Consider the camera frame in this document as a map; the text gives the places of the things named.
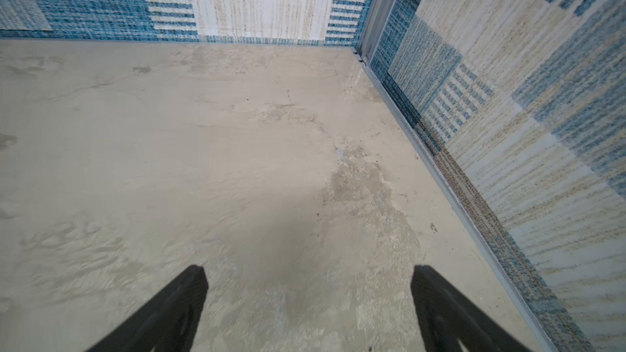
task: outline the blue and white wallpaper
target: blue and white wallpaper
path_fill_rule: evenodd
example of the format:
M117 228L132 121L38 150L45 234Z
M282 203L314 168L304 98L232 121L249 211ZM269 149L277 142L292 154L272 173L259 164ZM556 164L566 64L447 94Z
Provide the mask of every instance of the blue and white wallpaper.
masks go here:
M0 37L355 46L372 0L0 0Z
M555 346L626 350L626 0L396 0L371 68Z

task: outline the dark speck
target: dark speck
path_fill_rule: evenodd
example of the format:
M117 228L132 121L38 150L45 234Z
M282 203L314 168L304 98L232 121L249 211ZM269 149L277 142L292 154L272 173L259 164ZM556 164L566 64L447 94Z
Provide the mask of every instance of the dark speck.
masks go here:
M0 134L0 150L3 150L10 145L16 144L17 142L18 138L16 136Z
M152 68L150 68L149 66L134 66L133 71L137 71L140 74L147 74L152 71Z

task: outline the gray concrete floor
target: gray concrete floor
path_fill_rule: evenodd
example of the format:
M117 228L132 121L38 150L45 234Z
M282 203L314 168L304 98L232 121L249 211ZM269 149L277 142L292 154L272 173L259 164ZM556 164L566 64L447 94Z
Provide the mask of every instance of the gray concrete floor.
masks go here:
M195 351L420 351L412 267L540 347L348 49L0 42L0 349L81 351L192 263Z

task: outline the floor stain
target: floor stain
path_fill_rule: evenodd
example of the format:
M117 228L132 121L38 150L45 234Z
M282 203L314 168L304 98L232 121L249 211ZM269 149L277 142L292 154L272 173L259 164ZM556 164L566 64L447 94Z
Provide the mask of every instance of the floor stain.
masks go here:
M311 221L289 227L298 243L286 250L276 241L288 267L265 283L229 268L223 277L212 272L221 282L207 298L203 315L214 321L199 330L199 346L219 339L228 350L405 351L421 342L410 293L419 241L364 149L342 147L337 156Z
M18 142L18 138L13 135L0 134L0 151L7 147L11 147Z
M250 69L269 65L276 47L262 47L262 50L264 55L259 59L259 47L255 46L189 46L170 55L168 67L195 78L241 79Z
M134 66L133 71L138 72L139 74L147 74L152 71L152 68L149 66Z
M0 74L10 79L34 78L35 76L51 71L57 73L65 63L65 59L60 56L26 56L19 59L7 59L5 64L0 66Z
M263 122L288 121L290 123L317 122L315 114L295 104L268 105L265 110L259 113Z

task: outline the striped wall panel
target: striped wall panel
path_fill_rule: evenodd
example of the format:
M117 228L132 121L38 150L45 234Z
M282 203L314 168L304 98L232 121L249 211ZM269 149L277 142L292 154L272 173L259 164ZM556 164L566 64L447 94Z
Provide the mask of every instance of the striped wall panel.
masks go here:
M396 0L371 62L560 351L626 345L626 0Z
M0 0L0 37L356 46L371 2Z

